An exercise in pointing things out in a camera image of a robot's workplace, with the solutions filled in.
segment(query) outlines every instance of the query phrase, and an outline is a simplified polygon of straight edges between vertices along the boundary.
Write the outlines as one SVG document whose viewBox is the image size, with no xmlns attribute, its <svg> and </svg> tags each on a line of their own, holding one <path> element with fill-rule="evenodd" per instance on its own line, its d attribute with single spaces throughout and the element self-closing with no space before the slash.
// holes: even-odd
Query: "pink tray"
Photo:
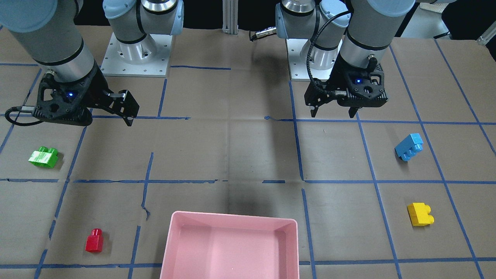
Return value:
<svg viewBox="0 0 496 279">
<path fill-rule="evenodd" d="M 293 219 L 176 211 L 160 279 L 299 279 Z"/>
</svg>

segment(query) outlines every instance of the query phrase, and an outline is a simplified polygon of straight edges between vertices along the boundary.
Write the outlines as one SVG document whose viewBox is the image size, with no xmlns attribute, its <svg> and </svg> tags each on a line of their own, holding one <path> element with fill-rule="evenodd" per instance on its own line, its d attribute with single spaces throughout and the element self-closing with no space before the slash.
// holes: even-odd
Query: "lego brick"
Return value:
<svg viewBox="0 0 496 279">
<path fill-rule="evenodd" d="M 413 226 L 425 226 L 434 223 L 434 217 L 429 215 L 431 207 L 424 203 L 412 203 L 407 206 Z"/>
<path fill-rule="evenodd" d="M 90 253 L 101 252 L 103 248 L 102 229 L 93 229 L 86 239 L 86 250 Z"/>
<path fill-rule="evenodd" d="M 59 152 L 55 148 L 46 148 L 44 146 L 40 146 L 40 148 L 34 151 L 29 158 L 29 162 L 31 162 L 35 166 L 53 168 L 59 159 L 57 154 Z"/>
<path fill-rule="evenodd" d="M 409 134 L 395 147 L 396 155 L 403 161 L 409 161 L 413 156 L 422 151 L 424 142 L 420 134 Z"/>
</svg>

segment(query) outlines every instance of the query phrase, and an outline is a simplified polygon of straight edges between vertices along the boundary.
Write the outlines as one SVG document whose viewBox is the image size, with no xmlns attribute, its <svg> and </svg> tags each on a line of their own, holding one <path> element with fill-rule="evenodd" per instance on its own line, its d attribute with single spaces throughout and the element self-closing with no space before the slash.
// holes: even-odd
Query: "blue painter's tape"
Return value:
<svg viewBox="0 0 496 279">
<path fill-rule="evenodd" d="M 298 155 L 298 167 L 300 168 L 300 178 L 305 180 L 303 176 L 302 152 L 300 149 L 300 137 L 298 136 L 298 124 L 296 121 L 295 97 L 293 96 L 293 85 L 289 83 L 289 94 L 291 96 L 291 109 L 293 110 L 293 126 L 295 128 L 296 153 Z"/>
<path fill-rule="evenodd" d="M 162 113 L 162 107 L 164 105 L 164 98 L 165 98 L 165 90 L 167 88 L 167 79 L 164 79 L 164 86 L 162 87 L 162 96 L 160 96 L 160 105 L 158 106 L 158 113 L 157 117 L 160 117 L 160 114 Z"/>
<path fill-rule="evenodd" d="M 127 279 L 132 279 L 132 269 L 133 269 L 134 261 L 136 260 L 136 252 L 138 250 L 138 241 L 139 241 L 140 230 L 141 230 L 141 226 L 137 226 L 136 227 L 136 235 L 134 237 L 134 245 L 132 247 L 131 267 L 129 268 L 129 273 L 127 274 Z"/>
<path fill-rule="evenodd" d="M 215 183 L 215 180 L 160 180 L 160 179 L 150 179 L 148 183 L 164 183 L 164 184 L 181 184 L 181 183 L 193 183 L 193 184 L 202 184 L 202 183 Z"/>
<path fill-rule="evenodd" d="M 35 269 L 38 265 L 0 265 L 0 269 Z"/>
<path fill-rule="evenodd" d="M 43 253 L 41 253 L 40 262 L 36 268 L 36 271 L 34 272 L 34 279 L 38 279 L 40 277 L 41 268 L 43 266 L 43 262 L 45 261 L 45 257 L 47 256 L 47 252 L 48 252 L 48 250 L 45 249 L 45 250 L 43 250 Z"/>
<path fill-rule="evenodd" d="M 284 184 L 286 180 L 264 180 L 262 183 Z"/>
<path fill-rule="evenodd" d="M 203 70 L 231 70 L 231 68 L 222 67 L 199 67 L 199 66 L 187 66 L 187 65 L 175 65 L 171 68 L 189 68 L 189 69 L 203 69 Z"/>
<path fill-rule="evenodd" d="M 303 198 L 303 210 L 305 211 L 305 223 L 307 225 L 307 236 L 309 239 L 309 251 L 310 251 L 310 266 L 312 278 L 317 279 L 317 271 L 315 269 L 315 258 L 313 256 L 313 242 L 311 238 L 311 230 L 310 230 L 310 217 L 309 217 L 309 209 L 307 204 L 307 194 L 305 193 L 305 189 L 302 188 L 302 198 Z"/>
<path fill-rule="evenodd" d="M 38 183 L 57 183 L 58 179 L 34 179 L 34 178 L 0 178 L 0 181 L 8 182 L 38 182 Z"/>
<path fill-rule="evenodd" d="M 48 232 L 48 239 L 50 240 L 52 239 L 52 234 L 54 233 L 55 223 L 56 221 L 52 220 L 52 225 L 50 226 L 50 231 Z"/>
<path fill-rule="evenodd" d="M 400 263 L 448 263 L 448 262 L 473 262 L 472 258 L 435 258 L 435 259 L 401 259 Z"/>
<path fill-rule="evenodd" d="M 152 170 L 152 163 L 153 163 L 153 152 L 150 154 L 150 160 L 148 161 L 148 167 L 146 168 L 145 183 L 143 186 L 143 200 L 141 202 L 141 208 L 144 209 L 146 212 L 146 221 L 148 221 L 148 218 L 150 217 L 150 211 L 146 209 L 145 202 L 146 202 L 146 193 L 148 192 L 148 180 L 150 179 L 150 171 Z"/>
<path fill-rule="evenodd" d="M 316 261 L 317 266 L 326 265 L 377 265 L 394 264 L 394 260 L 358 260 L 358 261 Z"/>
<path fill-rule="evenodd" d="M 144 180 L 78 179 L 73 183 L 144 183 Z"/>
</svg>

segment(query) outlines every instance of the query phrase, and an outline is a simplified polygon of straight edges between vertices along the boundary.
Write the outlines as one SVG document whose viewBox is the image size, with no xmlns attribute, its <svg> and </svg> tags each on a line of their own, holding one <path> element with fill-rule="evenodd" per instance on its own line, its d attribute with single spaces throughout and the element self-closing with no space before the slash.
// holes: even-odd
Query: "blue tape line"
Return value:
<svg viewBox="0 0 496 279">
<path fill-rule="evenodd" d="M 0 145 L 0 154 L 3 151 L 3 148 L 5 147 L 5 145 L 7 144 L 7 140 L 10 137 L 10 134 L 12 133 L 12 130 L 14 130 L 14 124 L 11 124 L 10 125 L 10 128 L 8 128 L 7 135 L 5 135 L 5 137 L 3 138 L 3 142 Z"/>
<path fill-rule="evenodd" d="M 477 258 L 479 262 L 496 262 L 495 257 Z M 401 264 L 408 263 L 454 263 L 454 262 L 473 262 L 472 258 L 429 258 L 429 259 L 398 259 Z M 341 261 L 315 261 L 316 266 L 327 265 L 376 265 L 376 264 L 393 264 L 394 260 L 341 260 Z M 310 266 L 309 261 L 300 261 L 300 266 Z M 36 269 L 39 265 L 0 265 L 0 269 Z M 160 268 L 162 263 L 144 263 L 144 264 L 105 264 L 105 265 L 79 265 L 79 264 L 43 264 L 42 269 L 73 269 L 73 268 Z"/>
<path fill-rule="evenodd" d="M 57 209 L 55 210 L 55 219 L 59 217 L 59 213 L 62 207 L 63 197 L 65 195 L 65 191 L 67 190 L 67 185 L 69 184 L 69 178 L 72 174 L 72 170 L 74 168 L 74 164 L 76 163 L 77 156 L 79 154 L 79 150 L 81 149 L 81 144 L 83 143 L 84 134 L 86 133 L 86 127 L 83 128 L 81 132 L 81 136 L 79 137 L 79 142 L 77 143 L 76 151 L 74 152 L 74 157 L 72 158 L 72 162 L 69 167 L 69 172 L 67 173 L 67 178 L 65 179 L 65 183 L 62 188 L 61 196 L 59 198 L 59 203 L 57 204 Z"/>
<path fill-rule="evenodd" d="M 305 223 L 307 224 L 307 237 L 309 240 L 311 273 L 312 273 L 312 278 L 317 279 L 317 271 L 315 269 L 315 258 L 313 256 L 313 242 L 311 239 L 310 217 L 309 217 L 309 209 L 308 209 L 308 204 L 307 204 L 307 194 L 305 193 L 305 189 L 303 189 L 303 188 L 302 188 L 302 198 L 303 198 L 303 209 L 305 211 Z"/>
<path fill-rule="evenodd" d="M 463 181 L 463 180 L 446 180 L 448 184 L 496 184 L 496 181 Z"/>
<path fill-rule="evenodd" d="M 117 115 L 93 115 L 93 118 L 113 118 L 121 119 L 122 117 Z M 165 119 L 165 120 L 189 120 L 191 117 L 173 117 L 173 116 L 136 116 L 134 119 Z"/>
<path fill-rule="evenodd" d="M 162 96 L 160 96 L 160 105 L 158 106 L 157 117 L 160 117 L 160 114 L 162 113 L 162 107 L 164 105 L 165 88 L 166 87 L 167 87 L 167 79 L 164 79 L 164 86 L 162 87 Z"/>
<path fill-rule="evenodd" d="M 444 174 L 442 172 L 441 165 L 439 164 L 439 161 L 437 160 L 437 156 L 434 153 L 434 149 L 432 147 L 431 141 L 429 139 L 429 136 L 427 135 L 426 128 L 425 128 L 424 124 L 422 123 L 422 119 L 421 119 L 420 114 L 419 114 L 419 111 L 417 109 L 417 105 L 415 104 L 415 102 L 413 100 L 412 93 L 410 92 L 410 88 L 408 87 L 408 84 L 406 82 L 405 76 L 403 75 L 403 71 L 401 70 L 401 67 L 400 67 L 400 65 L 398 63 L 398 60 L 396 58 L 396 55 L 394 54 L 393 48 L 391 46 L 389 46 L 389 49 L 391 50 L 391 54 L 393 55 L 393 59 L 394 59 L 394 62 L 396 63 L 396 67 L 398 68 L 398 71 L 400 73 L 401 79 L 403 80 L 403 83 L 405 85 L 405 88 L 406 88 L 406 91 L 408 93 L 408 96 L 410 97 L 410 101 L 412 102 L 412 105 L 413 105 L 413 108 L 415 110 L 415 113 L 417 114 L 417 118 L 420 121 L 420 126 L 422 127 L 422 131 L 424 132 L 424 136 L 426 137 L 426 142 L 427 142 L 427 144 L 429 146 L 429 149 L 431 150 L 431 153 L 433 155 L 434 162 L 436 164 L 437 170 L 439 171 L 439 174 L 441 176 L 441 180 L 444 182 L 444 188 L 446 189 L 446 193 L 448 195 L 449 201 L 451 203 L 451 206 L 453 207 L 453 211 L 455 212 L 456 219 L 458 220 L 458 224 L 460 225 L 460 229 L 463 232 L 463 236 L 465 237 L 465 241 L 467 242 L 467 246 L 468 246 L 468 248 L 470 250 L 470 254 L 472 255 L 472 259 L 475 262 L 475 266 L 477 268 L 477 271 L 479 272 L 479 276 L 480 276 L 481 279 L 484 279 L 484 275 L 482 274 L 481 267 L 480 267 L 479 262 L 477 261 L 477 258 L 475 256 L 474 249 L 472 248 L 472 244 L 470 243 L 470 240 L 468 239 L 468 235 L 467 235 L 467 232 L 465 231 L 465 227 L 463 226 L 462 220 L 460 218 L 460 214 L 458 213 L 458 210 L 456 209 L 455 202 L 453 200 L 453 197 L 451 196 L 451 192 L 450 192 L 450 190 L 448 188 L 448 184 L 446 183 L 446 179 L 445 179 Z"/>
<path fill-rule="evenodd" d="M 434 259 L 402 259 L 400 263 L 447 263 L 447 262 L 473 262 L 472 258 L 434 258 Z"/>
<path fill-rule="evenodd" d="M 41 253 L 40 262 L 36 268 L 36 271 L 34 272 L 34 279 L 38 279 L 40 277 L 41 268 L 43 266 L 43 262 L 45 261 L 45 257 L 47 256 L 47 252 L 48 252 L 48 250 L 45 249 L 45 250 L 43 250 L 43 253 Z"/>
<path fill-rule="evenodd" d="M 150 179 L 148 180 L 148 183 L 164 183 L 164 184 L 181 184 L 181 183 L 193 183 L 193 184 L 202 184 L 202 183 L 208 183 L 212 184 L 215 183 L 217 179 L 214 180 L 160 180 L 160 179 Z"/>
<path fill-rule="evenodd" d="M 286 180 L 264 180 L 262 183 L 284 184 Z"/>
<path fill-rule="evenodd" d="M 144 183 L 144 180 L 78 179 L 73 183 Z"/>
<path fill-rule="evenodd" d="M 264 117 L 265 120 L 274 120 L 274 121 L 283 121 L 283 122 L 291 122 L 293 119 L 283 118 L 276 119 L 267 115 Z M 356 123 L 357 120 L 354 119 L 296 119 L 297 122 L 329 122 L 329 123 Z M 361 120 L 362 123 L 391 123 L 391 124 L 420 124 L 420 121 L 403 121 L 403 120 Z M 433 125 L 496 125 L 495 122 L 449 122 L 449 121 L 422 121 L 424 124 L 433 124 Z"/>
<path fill-rule="evenodd" d="M 0 265 L 0 269 L 35 269 L 38 265 Z"/>
<path fill-rule="evenodd" d="M 139 240 L 140 230 L 141 230 L 141 226 L 137 226 L 136 235 L 134 237 L 134 245 L 132 247 L 131 266 L 129 268 L 129 273 L 127 274 L 127 279 L 132 279 L 132 269 L 133 269 L 134 261 L 136 260 L 136 251 L 138 250 L 138 240 Z"/>
<path fill-rule="evenodd" d="M 146 193 L 148 192 L 148 180 L 150 179 L 150 171 L 152 170 L 152 162 L 153 162 L 153 152 L 150 154 L 150 160 L 148 161 L 148 167 L 146 168 L 145 183 L 143 186 L 143 201 L 141 202 L 141 208 L 146 211 L 146 221 L 148 221 L 148 218 L 150 217 L 150 211 L 146 209 L 145 202 L 146 202 Z"/>
<path fill-rule="evenodd" d="M 48 232 L 48 239 L 52 240 L 52 234 L 54 233 L 55 229 L 55 220 L 52 220 L 52 225 L 50 226 L 50 231 Z"/>
<path fill-rule="evenodd" d="M 0 66 L 29 66 L 29 67 L 34 67 L 34 66 L 38 66 L 38 64 L 26 64 L 26 63 L 0 63 Z"/>
<path fill-rule="evenodd" d="M 171 68 L 189 68 L 189 69 L 203 69 L 203 70 L 231 70 L 231 68 L 222 67 L 199 67 L 199 66 L 187 66 L 187 65 L 175 65 Z"/>
<path fill-rule="evenodd" d="M 34 179 L 34 178 L 0 178 L 0 181 L 8 182 L 37 182 L 37 183 L 57 183 L 58 179 Z"/>
<path fill-rule="evenodd" d="M 479 262 L 496 262 L 495 257 L 482 257 L 482 258 L 477 258 Z"/>
<path fill-rule="evenodd" d="M 394 265 L 396 267 L 396 272 L 398 273 L 398 279 L 402 279 L 403 277 L 401 275 L 400 265 L 398 262 L 398 256 L 396 255 L 396 250 L 394 249 L 394 243 L 393 243 L 393 238 L 391 236 L 391 230 L 389 229 L 389 224 L 388 224 L 387 218 L 386 218 L 386 211 L 384 210 L 384 204 L 382 203 L 382 198 L 380 196 L 379 186 L 377 185 L 377 179 L 375 177 L 375 172 L 373 170 L 372 160 L 371 160 L 371 156 L 369 153 L 369 148 L 367 146 L 367 141 L 365 140 L 364 129 L 362 127 L 362 122 L 360 121 L 360 116 L 358 113 L 357 113 L 357 121 L 358 121 L 358 128 L 360 129 L 360 134 L 362 136 L 362 142 L 364 144 L 365 154 L 367 156 L 367 162 L 369 163 L 369 169 L 371 171 L 371 175 L 372 175 L 372 179 L 373 179 L 375 194 L 377 195 L 377 200 L 379 201 L 379 207 L 380 207 L 380 212 L 382 214 L 382 220 L 384 221 L 384 226 L 386 229 L 387 238 L 389 240 L 389 245 L 391 246 L 391 253 L 393 255 Z"/>
<path fill-rule="evenodd" d="M 377 264 L 394 264 L 395 260 L 358 260 L 358 261 L 316 261 L 317 266 L 327 265 L 377 265 Z"/>
<path fill-rule="evenodd" d="M 489 146 L 491 147 L 491 150 L 493 151 L 493 153 L 496 155 L 496 150 L 493 146 L 493 144 L 491 143 L 491 141 L 489 140 L 489 137 L 488 135 L 486 134 L 486 131 L 484 130 L 484 127 L 482 127 L 482 125 L 480 124 L 480 121 L 479 121 L 479 118 L 477 117 L 477 115 L 475 114 L 475 111 L 474 109 L 472 108 L 472 105 L 470 104 L 468 98 L 467 98 L 467 95 L 465 94 L 465 92 L 463 91 L 463 88 L 460 84 L 460 82 L 458 81 L 458 79 L 456 78 L 456 75 L 455 73 L 453 72 L 453 69 L 451 68 L 451 65 L 449 64 L 448 62 L 448 59 L 446 59 L 446 56 L 444 56 L 444 53 L 442 52 L 441 50 L 441 47 L 439 46 L 439 43 L 437 43 L 437 40 L 434 40 L 435 42 L 435 45 L 437 46 L 437 49 L 439 49 L 439 52 L 441 53 L 442 55 L 442 58 L 444 59 L 444 61 L 446 62 L 446 65 L 448 66 L 449 68 L 449 71 L 451 72 L 451 75 L 453 76 L 453 78 L 455 79 L 456 81 L 456 85 L 458 85 L 458 88 L 460 89 L 460 92 L 462 93 L 463 95 L 463 98 L 465 99 L 465 102 L 467 102 L 467 105 L 468 107 L 470 108 L 470 111 L 472 112 L 472 114 L 474 115 L 474 118 L 475 118 L 475 121 L 477 121 L 477 123 L 479 124 L 479 128 L 481 128 L 481 131 L 482 131 L 482 134 L 484 135 L 484 137 L 486 138 L 486 140 L 488 141 L 489 143 Z"/>
<path fill-rule="evenodd" d="M 289 94 L 291 96 L 291 108 L 293 110 L 293 126 L 295 127 L 295 140 L 296 140 L 296 153 L 298 155 L 298 167 L 300 168 L 300 178 L 304 180 L 302 152 L 300 150 L 300 138 L 298 136 L 298 124 L 296 121 L 295 98 L 293 96 L 293 85 L 291 84 L 291 81 L 289 81 L 288 83 L 289 83 Z"/>
</svg>

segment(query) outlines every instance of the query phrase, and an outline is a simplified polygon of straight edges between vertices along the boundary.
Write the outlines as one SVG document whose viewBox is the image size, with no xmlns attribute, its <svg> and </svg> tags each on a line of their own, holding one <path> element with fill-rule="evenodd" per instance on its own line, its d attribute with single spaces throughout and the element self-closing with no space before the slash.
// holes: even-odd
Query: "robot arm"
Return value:
<svg viewBox="0 0 496 279">
<path fill-rule="evenodd" d="M 305 102 L 315 117 L 318 108 L 332 100 L 350 107 L 353 118 L 359 108 L 380 107 L 387 100 L 384 72 L 379 64 L 414 0 L 351 0 L 353 16 L 343 45 L 326 82 L 310 81 Z"/>
<path fill-rule="evenodd" d="M 121 116 L 128 126 L 139 105 L 127 90 L 113 93 L 73 19 L 82 0 L 0 1 L 0 23 L 19 41 L 45 72 L 36 106 L 13 107 L 29 112 L 41 122 L 87 126 L 88 108 Z"/>
<path fill-rule="evenodd" d="M 350 107 L 350 118 L 361 107 L 380 107 L 387 102 L 379 62 L 414 3 L 415 0 L 346 0 L 344 4 L 340 0 L 322 0 L 315 6 L 314 0 L 281 0 L 277 4 L 278 37 L 309 40 L 302 53 L 310 77 L 305 103 L 312 117 L 320 106 L 333 100 Z M 273 33 L 269 28 L 250 39 Z M 345 38 L 338 51 L 343 33 Z M 331 67 L 327 81 L 312 77 L 310 68 Z"/>
</svg>

